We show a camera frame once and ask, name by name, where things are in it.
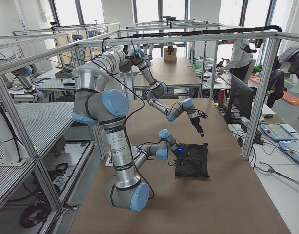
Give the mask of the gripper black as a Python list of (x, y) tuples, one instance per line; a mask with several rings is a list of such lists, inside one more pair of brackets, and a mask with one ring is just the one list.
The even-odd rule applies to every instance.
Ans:
[(204, 131), (203, 131), (202, 126), (200, 125), (200, 118), (207, 119), (208, 115), (207, 114), (199, 114), (198, 112), (194, 112), (189, 115), (191, 124), (195, 127), (195, 129), (201, 135), (201, 137), (203, 137)]
[(189, 153), (189, 146), (183, 143), (176, 143), (175, 149), (172, 150), (173, 154), (176, 156), (175, 166), (187, 166), (187, 158)]

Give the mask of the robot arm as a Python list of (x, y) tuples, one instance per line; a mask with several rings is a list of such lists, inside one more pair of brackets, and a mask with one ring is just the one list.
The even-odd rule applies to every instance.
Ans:
[(129, 102), (117, 89), (106, 90), (109, 75), (100, 69), (82, 65), (73, 69), (76, 82), (73, 120), (104, 128), (116, 174), (106, 188), (106, 199), (114, 207), (140, 211), (145, 208), (150, 186), (138, 172), (150, 157), (168, 157), (178, 144), (166, 129), (159, 132), (159, 143), (140, 146), (132, 153), (126, 134), (125, 119)]
[(202, 114), (195, 108), (192, 99), (188, 98), (171, 108), (159, 101), (160, 98), (167, 94), (168, 88), (163, 82), (159, 82), (155, 78), (140, 48), (135, 47), (128, 50), (124, 46), (114, 46), (92, 59), (91, 63), (111, 77), (114, 77), (114, 70), (117, 68), (121, 72), (127, 72), (133, 66), (136, 66), (149, 85), (149, 91), (146, 96), (147, 103), (163, 113), (169, 122), (175, 121), (179, 115), (186, 112), (197, 132), (201, 136), (204, 135), (204, 131), (200, 125), (200, 118), (207, 118), (207, 115)]

